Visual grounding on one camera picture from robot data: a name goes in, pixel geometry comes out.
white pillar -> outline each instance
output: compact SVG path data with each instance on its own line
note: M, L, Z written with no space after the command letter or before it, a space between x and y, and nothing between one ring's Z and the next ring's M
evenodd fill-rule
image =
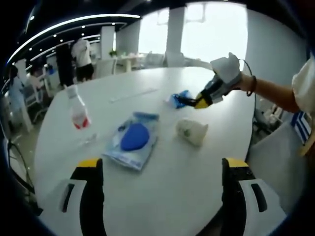
M166 43L168 52L181 52L185 9L185 7L179 7L169 11Z
M100 46L102 60L111 58L109 52L113 49L114 32L114 26L104 26L101 29Z

hand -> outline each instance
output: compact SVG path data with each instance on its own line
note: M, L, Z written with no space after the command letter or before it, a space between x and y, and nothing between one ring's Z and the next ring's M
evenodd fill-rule
M241 81L236 84L233 89L241 89L242 91L250 91L252 87L252 77L242 72Z

wall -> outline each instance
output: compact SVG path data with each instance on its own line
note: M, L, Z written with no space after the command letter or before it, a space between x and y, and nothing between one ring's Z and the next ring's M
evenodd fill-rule
M248 10L248 43L245 60L259 78L290 86L306 62L306 43L291 29L263 14ZM257 98L265 111L271 103Z
M57 68L57 58L56 56L51 56L47 58L47 64L51 64L54 68Z
M140 20L116 33L118 54L137 53L139 46Z
M113 49L114 32L114 26L105 26L101 29L100 45L102 60L110 59L109 52Z
M100 43L91 43L91 59L101 58Z
M169 11L166 50L180 53L184 26L185 7Z

human arm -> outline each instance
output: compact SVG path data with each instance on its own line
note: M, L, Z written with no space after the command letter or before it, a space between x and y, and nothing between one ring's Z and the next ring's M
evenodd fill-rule
M251 91L252 83L253 78L251 76L242 74L242 80L236 87L240 88L242 91ZM254 92L288 112L295 113L300 111L295 101L292 88L276 85L272 82L257 78Z
M30 82L33 85L34 89L40 89L41 88L41 82L38 77L35 77L34 75L30 76Z
M71 56L72 56L72 60L74 62L76 62L76 53L75 53L75 44L73 45L72 49L71 49Z
M86 47L86 50L89 51L89 53L91 53L91 45L90 45L90 42L87 40L87 47Z

bottle label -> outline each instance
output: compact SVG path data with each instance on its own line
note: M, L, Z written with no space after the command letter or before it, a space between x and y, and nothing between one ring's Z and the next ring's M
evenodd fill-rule
M72 122L77 129L86 128L91 123L86 113L73 116Z

